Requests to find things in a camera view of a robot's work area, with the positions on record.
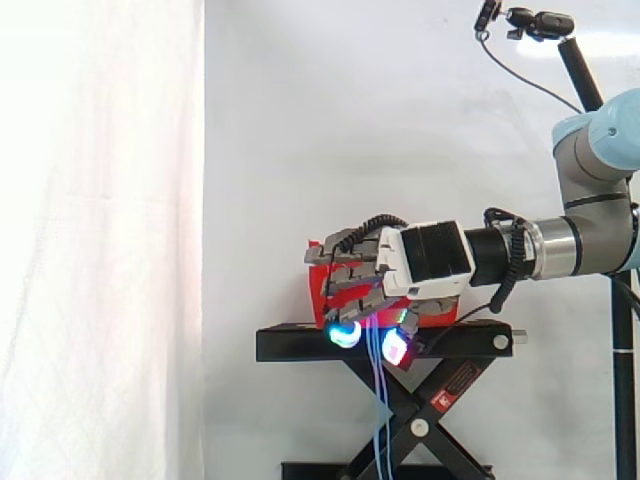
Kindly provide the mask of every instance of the robotic hand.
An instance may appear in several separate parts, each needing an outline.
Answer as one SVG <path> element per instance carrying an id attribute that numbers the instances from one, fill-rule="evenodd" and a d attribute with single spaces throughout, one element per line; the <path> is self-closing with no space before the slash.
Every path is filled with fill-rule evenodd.
<path id="1" fill-rule="evenodd" d="M 344 308 L 329 310 L 327 319 L 360 321 L 400 299 L 409 310 L 435 314 L 449 311 L 469 285 L 475 263 L 462 227 L 454 221 L 407 225 L 392 215 L 378 215 L 358 229 L 330 235 L 310 247 L 305 261 L 314 265 L 357 262 L 332 271 L 327 296 L 341 289 L 371 285 L 369 294 Z"/>
<path id="2" fill-rule="evenodd" d="M 634 89 L 597 112 L 556 125 L 563 216 L 526 221 L 488 209 L 484 228 L 465 231 L 456 221 L 408 225 L 380 215 L 309 248 L 306 263 L 358 262 L 329 275 L 327 297 L 356 285 L 372 286 L 365 298 L 325 311 L 327 322 L 358 330 L 363 318 L 402 299 L 409 300 L 409 311 L 443 313 L 469 285 L 499 284 L 488 304 L 498 313 L 519 280 L 640 267 L 637 205 L 628 187 L 628 178 L 640 169 L 639 119 L 640 89 Z M 407 315 L 405 323 L 411 318 Z M 415 326 L 402 327 L 410 338 Z"/>

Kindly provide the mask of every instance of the red label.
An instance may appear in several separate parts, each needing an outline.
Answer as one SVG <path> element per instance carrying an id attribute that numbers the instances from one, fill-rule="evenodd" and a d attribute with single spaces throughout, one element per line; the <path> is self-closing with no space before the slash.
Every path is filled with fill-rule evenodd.
<path id="1" fill-rule="evenodd" d="M 440 413 L 445 413 L 451 408 L 451 405 L 453 405 L 455 401 L 456 397 L 448 394 L 447 391 L 443 389 L 436 393 L 436 396 L 431 399 L 431 405 Z"/>
<path id="2" fill-rule="evenodd" d="M 431 399 L 431 405 L 440 413 L 445 413 L 480 376 L 482 370 L 472 362 L 465 362 L 438 390 Z"/>

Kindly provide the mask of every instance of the red object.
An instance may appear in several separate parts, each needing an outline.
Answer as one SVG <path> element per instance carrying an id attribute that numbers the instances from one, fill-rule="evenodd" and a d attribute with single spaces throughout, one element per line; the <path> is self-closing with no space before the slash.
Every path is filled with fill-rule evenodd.
<path id="1" fill-rule="evenodd" d="M 309 242 L 309 246 L 318 245 L 318 242 Z M 340 267 L 356 267 L 358 262 L 354 263 L 334 263 L 332 270 L 335 271 Z M 311 292 L 311 303 L 313 305 L 313 314 L 316 326 L 319 329 L 324 327 L 324 307 L 341 308 L 351 300 L 365 297 L 371 290 L 371 285 L 360 285 L 357 287 L 339 291 L 336 295 L 326 298 L 324 295 L 324 281 L 329 273 L 328 265 L 309 267 L 309 290 Z M 378 324 L 381 327 L 390 327 L 398 324 L 398 320 L 403 311 L 409 306 L 410 300 L 402 298 L 393 306 L 378 312 Z M 456 304 L 448 313 L 441 315 L 421 315 L 418 321 L 420 327 L 434 327 L 451 325 L 456 321 L 458 315 L 458 305 Z"/>
<path id="2" fill-rule="evenodd" d="M 476 381 L 482 370 L 470 361 L 465 362 L 431 399 L 431 405 L 440 413 L 446 413 L 458 398 Z"/>

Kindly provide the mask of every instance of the red container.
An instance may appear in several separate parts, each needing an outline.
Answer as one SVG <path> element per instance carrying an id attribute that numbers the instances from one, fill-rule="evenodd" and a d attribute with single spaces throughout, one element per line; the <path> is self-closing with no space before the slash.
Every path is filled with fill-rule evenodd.
<path id="1" fill-rule="evenodd" d="M 310 242 L 310 246 L 318 245 L 317 242 Z M 342 266 L 355 267 L 359 263 L 335 263 L 332 270 L 337 270 Z M 313 315 L 316 326 L 322 329 L 324 326 L 324 306 L 329 308 L 341 308 L 351 300 L 365 297 L 371 290 L 370 285 L 360 285 L 357 287 L 339 291 L 335 296 L 325 299 L 323 284 L 329 273 L 328 265 L 309 267 L 309 291 L 311 292 L 311 302 L 313 305 Z M 378 312 L 378 324 L 381 327 L 391 327 L 397 325 L 403 315 L 404 310 L 409 305 L 407 298 L 402 298 L 390 308 Z M 434 327 L 451 325 L 458 315 L 458 305 L 456 304 L 448 313 L 441 315 L 421 315 L 418 321 L 420 327 Z"/>

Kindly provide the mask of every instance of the glowing light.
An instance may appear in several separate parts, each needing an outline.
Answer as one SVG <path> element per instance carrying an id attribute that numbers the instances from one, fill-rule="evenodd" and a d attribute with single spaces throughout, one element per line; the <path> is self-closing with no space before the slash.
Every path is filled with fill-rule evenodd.
<path id="1" fill-rule="evenodd" d="M 407 342 L 398 334 L 397 329 L 392 328 L 382 341 L 382 355 L 391 365 L 398 366 L 406 353 Z"/>
<path id="2" fill-rule="evenodd" d="M 409 312 L 409 309 L 407 308 L 405 308 L 402 312 L 400 312 L 400 315 L 398 316 L 398 323 L 404 322 L 404 319 L 407 318 L 408 312 Z"/>
<path id="3" fill-rule="evenodd" d="M 618 58 L 640 56 L 640 35 L 629 33 L 592 32 L 576 35 L 585 57 Z M 558 58 L 555 42 L 539 43 L 524 38 L 516 47 L 518 53 L 531 58 Z"/>
<path id="4" fill-rule="evenodd" d="M 353 348 L 362 336 L 362 325 L 353 322 L 353 325 L 331 325 L 329 327 L 329 339 L 342 348 Z"/>

